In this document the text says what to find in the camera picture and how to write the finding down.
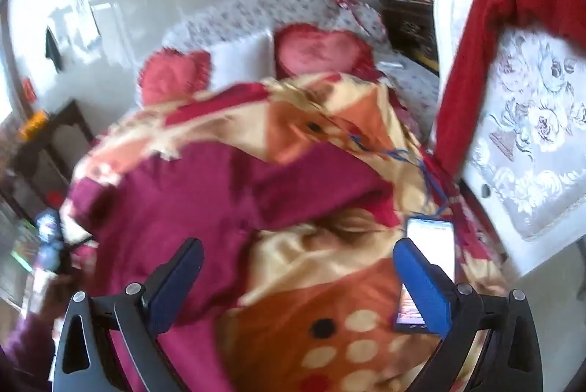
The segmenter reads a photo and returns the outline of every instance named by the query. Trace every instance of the colorful blanket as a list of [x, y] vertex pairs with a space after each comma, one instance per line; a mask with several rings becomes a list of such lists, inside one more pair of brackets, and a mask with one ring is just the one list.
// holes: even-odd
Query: colorful blanket
[[[259, 232], [242, 262], [241, 295], [217, 321], [217, 344], [241, 392], [403, 391], [437, 339], [393, 331], [401, 285], [392, 251], [404, 219], [433, 214], [440, 201], [426, 201], [418, 167], [384, 154], [404, 150], [426, 159], [399, 111], [387, 86], [338, 73], [201, 93], [191, 103], [151, 106], [112, 126], [76, 167], [72, 192], [82, 178], [115, 188], [143, 159], [180, 159], [182, 147], [200, 141], [270, 163], [292, 162], [318, 141], [353, 153], [392, 185], [392, 195], [312, 224]], [[442, 217], [458, 217], [458, 280], [480, 293], [504, 294], [478, 225], [450, 195]], [[70, 200], [62, 213], [83, 222]], [[455, 390], [470, 376], [483, 338], [479, 333]]]

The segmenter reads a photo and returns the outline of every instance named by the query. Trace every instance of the red pillow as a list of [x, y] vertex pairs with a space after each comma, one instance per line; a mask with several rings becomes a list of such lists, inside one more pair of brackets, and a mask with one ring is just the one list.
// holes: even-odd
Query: red pillow
[[374, 69], [372, 48], [351, 31], [324, 31], [296, 23], [275, 36], [278, 79], [339, 71], [357, 74]]
[[142, 69], [138, 85], [142, 89], [142, 104], [188, 99], [207, 88], [211, 71], [207, 51], [183, 54], [171, 48], [154, 53]]

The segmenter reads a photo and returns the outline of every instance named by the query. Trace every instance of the person's hand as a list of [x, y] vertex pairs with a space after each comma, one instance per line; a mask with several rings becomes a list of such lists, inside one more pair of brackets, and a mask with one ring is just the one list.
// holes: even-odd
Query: person's hand
[[39, 319], [52, 325], [67, 311], [73, 293], [73, 277], [59, 275], [47, 284], [45, 295], [39, 309]]

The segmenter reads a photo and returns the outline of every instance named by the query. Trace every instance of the black dot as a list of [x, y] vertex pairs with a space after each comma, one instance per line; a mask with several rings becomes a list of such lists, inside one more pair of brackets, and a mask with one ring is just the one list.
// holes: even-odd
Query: black dot
[[309, 333], [315, 339], [327, 339], [336, 333], [336, 324], [333, 319], [318, 319], [311, 325]]
[[313, 132], [317, 132], [317, 133], [323, 132], [321, 126], [317, 123], [314, 123], [314, 122], [307, 123], [307, 127], [310, 128]]

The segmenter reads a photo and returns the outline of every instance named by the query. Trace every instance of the blue cable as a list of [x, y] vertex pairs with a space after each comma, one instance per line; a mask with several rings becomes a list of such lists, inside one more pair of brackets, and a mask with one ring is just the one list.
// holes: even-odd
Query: blue cable
[[[366, 147], [364, 147], [364, 145], [360, 142], [360, 137], [350, 134], [350, 138], [363, 151], [371, 152], [370, 149], [367, 149]], [[405, 149], [388, 150], [388, 151], [383, 152], [382, 154], [387, 155], [390, 158], [398, 160], [400, 162], [406, 162], [407, 164], [411, 164], [412, 166], [415, 166], [419, 170], [421, 170], [421, 172], [423, 173], [423, 180], [426, 184], [426, 200], [425, 200], [424, 206], [426, 206], [430, 202], [431, 189], [435, 190], [435, 192], [443, 200], [444, 204], [443, 204], [443, 206], [438, 208], [437, 212], [435, 213], [435, 215], [432, 215], [432, 217], [440, 216], [442, 214], [442, 212], [448, 207], [448, 204], [449, 204], [448, 197], [444, 194], [444, 191], [441, 189], [441, 187], [435, 181], [433, 176], [430, 175], [430, 173], [427, 171], [427, 167], [426, 167], [425, 163], [421, 159], [419, 159], [417, 156], [415, 156], [415, 154], [413, 154], [412, 152], [409, 152], [408, 150], [405, 150]], [[417, 161], [417, 163], [412, 162], [409, 158], [415, 159]], [[422, 214], [420, 212], [415, 212], [415, 213], [417, 213], [418, 215], [422, 215], [423, 217], [429, 217], [429, 215]]]

